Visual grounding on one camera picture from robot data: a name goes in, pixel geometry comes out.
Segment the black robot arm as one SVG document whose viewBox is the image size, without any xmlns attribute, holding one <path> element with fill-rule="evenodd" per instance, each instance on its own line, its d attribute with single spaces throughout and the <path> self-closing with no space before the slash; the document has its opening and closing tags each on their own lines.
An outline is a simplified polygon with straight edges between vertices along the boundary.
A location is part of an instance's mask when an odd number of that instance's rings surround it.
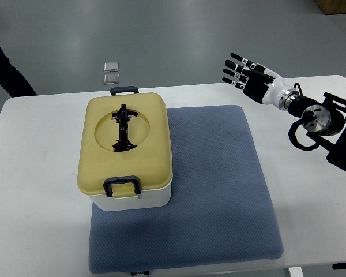
<svg viewBox="0 0 346 277">
<path fill-rule="evenodd" d="M 304 96 L 299 83 L 294 84 L 297 94 L 287 97 L 284 106 L 298 117 L 288 132 L 291 144 L 302 150 L 312 151 L 323 147 L 328 151 L 326 160 L 346 171 L 346 100 L 331 93 L 324 93 L 322 103 Z M 296 136 L 298 127 L 306 129 L 306 136 L 313 145 L 301 144 Z"/>
</svg>

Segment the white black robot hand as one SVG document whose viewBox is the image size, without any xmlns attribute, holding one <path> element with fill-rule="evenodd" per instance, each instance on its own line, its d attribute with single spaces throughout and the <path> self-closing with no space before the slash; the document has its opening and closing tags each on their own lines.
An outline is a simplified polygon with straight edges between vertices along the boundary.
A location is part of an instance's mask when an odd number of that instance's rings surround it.
<svg viewBox="0 0 346 277">
<path fill-rule="evenodd" d="M 238 54 L 231 53 L 231 58 L 225 61 L 223 69 L 225 83 L 259 104 L 272 104 L 283 109 L 284 94 L 290 87 L 284 84 L 279 74 Z"/>
</svg>

